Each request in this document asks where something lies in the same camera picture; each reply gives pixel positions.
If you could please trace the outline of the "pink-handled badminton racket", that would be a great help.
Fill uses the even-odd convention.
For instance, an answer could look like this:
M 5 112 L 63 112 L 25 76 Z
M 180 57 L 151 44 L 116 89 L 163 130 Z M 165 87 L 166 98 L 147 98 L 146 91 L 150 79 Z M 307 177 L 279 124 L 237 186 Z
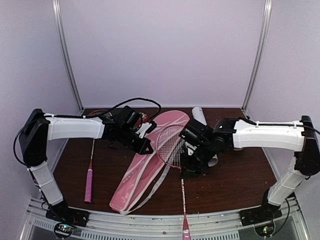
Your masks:
M 171 168 L 179 169 L 182 173 L 181 156 L 184 153 L 185 140 L 180 136 L 184 129 L 181 124 L 172 124 L 165 127 L 159 134 L 156 140 L 156 154 L 157 156 Z M 185 183 L 180 177 L 181 192 L 182 192 L 182 208 L 183 208 L 183 226 L 182 226 L 182 239 L 190 240 L 190 228 L 187 219 L 186 208 L 186 193 Z
M 112 114 L 107 112 L 105 109 L 98 109 L 89 114 L 89 116 L 97 116 L 97 115 L 107 115 L 108 117 Z M 92 190 L 93 190 L 93 156 L 94 156 L 94 150 L 95 150 L 95 139 L 92 141 L 91 146 L 91 153 L 90 153 L 90 163 L 87 170 L 86 175 L 86 185 L 85 185 L 85 194 L 84 194 L 84 202 L 86 204 L 92 203 Z

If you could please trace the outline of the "pink racket bag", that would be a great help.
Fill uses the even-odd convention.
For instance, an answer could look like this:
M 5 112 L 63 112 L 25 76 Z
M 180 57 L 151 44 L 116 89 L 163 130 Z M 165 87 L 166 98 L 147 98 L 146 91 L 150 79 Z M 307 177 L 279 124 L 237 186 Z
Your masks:
M 151 147 L 156 150 L 157 138 L 165 127 L 185 126 L 189 120 L 189 116 L 183 111 L 166 111 L 154 119 L 156 128 L 145 136 L 151 141 Z M 169 169 L 155 151 L 151 154 L 135 154 L 109 206 L 121 215 L 127 215 L 141 208 L 160 187 Z

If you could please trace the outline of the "white shuttlecock tube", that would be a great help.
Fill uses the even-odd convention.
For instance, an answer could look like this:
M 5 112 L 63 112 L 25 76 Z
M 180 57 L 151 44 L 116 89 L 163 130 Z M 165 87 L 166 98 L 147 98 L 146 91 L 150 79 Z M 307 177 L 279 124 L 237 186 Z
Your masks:
M 207 121 L 206 121 L 203 109 L 201 107 L 199 107 L 199 106 L 194 107 L 191 110 L 191 113 L 192 113 L 192 116 L 194 119 L 196 119 L 197 121 L 199 121 L 200 123 L 202 123 L 205 126 L 207 125 Z M 208 162 L 208 166 L 213 167 L 213 166 L 217 165 L 218 162 L 219 162 L 218 156 L 214 155 L 211 158 L 211 160 Z

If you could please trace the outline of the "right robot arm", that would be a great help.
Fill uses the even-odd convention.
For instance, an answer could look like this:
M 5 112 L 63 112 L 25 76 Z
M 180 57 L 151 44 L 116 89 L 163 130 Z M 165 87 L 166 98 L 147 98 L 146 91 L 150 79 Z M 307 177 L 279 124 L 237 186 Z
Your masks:
M 319 173 L 318 133 L 307 115 L 291 122 L 222 118 L 215 127 L 191 119 L 179 136 L 195 150 L 181 157 L 180 177 L 194 178 L 206 173 L 209 161 L 224 150 L 254 147 L 292 150 L 294 155 L 287 172 L 265 192 L 266 200 L 256 210 L 258 219 L 266 221 L 306 177 Z

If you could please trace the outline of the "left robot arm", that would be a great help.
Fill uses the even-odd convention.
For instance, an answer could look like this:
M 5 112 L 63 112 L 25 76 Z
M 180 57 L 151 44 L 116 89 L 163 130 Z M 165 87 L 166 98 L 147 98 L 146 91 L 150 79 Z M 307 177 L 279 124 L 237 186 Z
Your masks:
M 14 137 L 13 154 L 28 169 L 39 191 L 53 206 L 53 215 L 67 222 L 72 218 L 72 211 L 64 205 L 66 201 L 48 165 L 48 143 L 66 144 L 70 139 L 107 140 L 120 143 L 139 155 L 148 155 L 154 149 L 147 135 L 156 126 L 153 120 L 144 120 L 129 106 L 117 114 L 101 110 L 82 116 L 45 113 L 36 108 Z

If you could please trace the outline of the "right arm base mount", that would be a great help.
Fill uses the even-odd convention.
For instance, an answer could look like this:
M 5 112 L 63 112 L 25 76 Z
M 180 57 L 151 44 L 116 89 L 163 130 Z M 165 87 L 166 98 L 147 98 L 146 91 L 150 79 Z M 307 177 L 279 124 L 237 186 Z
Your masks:
M 261 206 L 241 210 L 241 224 L 253 226 L 255 233 L 261 238 L 270 238 L 276 233 L 275 219 L 282 216 L 280 205 L 263 203 Z

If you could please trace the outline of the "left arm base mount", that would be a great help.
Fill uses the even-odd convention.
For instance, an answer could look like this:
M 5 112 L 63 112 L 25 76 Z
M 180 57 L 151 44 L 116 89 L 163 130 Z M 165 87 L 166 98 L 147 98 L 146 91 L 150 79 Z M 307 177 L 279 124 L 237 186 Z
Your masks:
M 86 227 L 90 213 L 86 210 L 70 208 L 67 201 L 63 200 L 58 204 L 52 205 L 48 201 L 45 217 L 56 221 L 53 233 L 58 239 L 69 238 L 77 227 Z

